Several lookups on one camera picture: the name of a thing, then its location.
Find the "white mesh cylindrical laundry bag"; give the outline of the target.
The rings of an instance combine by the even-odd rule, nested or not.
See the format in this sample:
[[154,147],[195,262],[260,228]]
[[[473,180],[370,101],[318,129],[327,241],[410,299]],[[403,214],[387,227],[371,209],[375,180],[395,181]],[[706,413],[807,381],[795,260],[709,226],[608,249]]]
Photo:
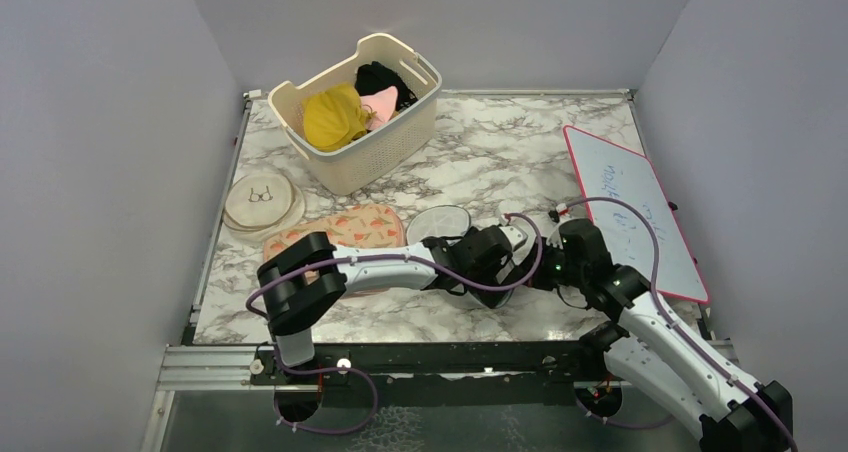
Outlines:
[[[415,216],[408,224],[406,236],[410,244],[422,242],[432,245],[433,260],[444,260],[444,266],[456,272],[453,244],[462,239],[471,228],[486,227],[474,227],[471,216],[465,209],[443,205],[427,209]],[[504,284],[510,282],[508,276]],[[481,290],[443,273],[437,275],[432,288],[438,290],[452,306],[463,309],[497,309],[504,306],[512,296],[510,291]]]

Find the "yellow bra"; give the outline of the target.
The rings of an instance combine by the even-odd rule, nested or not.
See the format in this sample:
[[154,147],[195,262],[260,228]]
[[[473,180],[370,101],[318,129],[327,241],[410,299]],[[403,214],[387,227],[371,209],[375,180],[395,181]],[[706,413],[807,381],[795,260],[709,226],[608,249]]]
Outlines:
[[302,109],[304,137],[318,151],[337,151],[368,133],[360,96],[349,82],[308,97]]

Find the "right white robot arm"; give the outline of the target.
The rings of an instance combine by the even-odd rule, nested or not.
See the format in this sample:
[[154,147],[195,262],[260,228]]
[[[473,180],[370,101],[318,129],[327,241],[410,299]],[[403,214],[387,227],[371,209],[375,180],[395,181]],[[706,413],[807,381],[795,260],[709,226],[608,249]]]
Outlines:
[[577,289],[607,322],[584,334],[579,370],[608,372],[662,406],[703,451],[794,451],[793,399],[779,382],[743,371],[690,328],[651,291],[637,269],[616,264],[598,227],[588,219],[560,224],[535,242],[524,260],[528,285]]

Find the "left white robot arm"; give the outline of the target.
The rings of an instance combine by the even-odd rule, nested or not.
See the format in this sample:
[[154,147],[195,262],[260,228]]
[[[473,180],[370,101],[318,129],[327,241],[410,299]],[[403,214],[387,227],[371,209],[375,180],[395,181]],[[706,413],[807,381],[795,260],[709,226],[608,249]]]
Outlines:
[[514,253],[527,241],[512,225],[469,231],[459,239],[427,237],[404,247],[369,249],[336,245],[327,233],[312,232],[258,268],[260,287],[247,303],[263,301],[279,352],[276,368],[298,383],[313,373],[313,326],[342,297],[406,288],[500,304],[529,276],[508,276]]

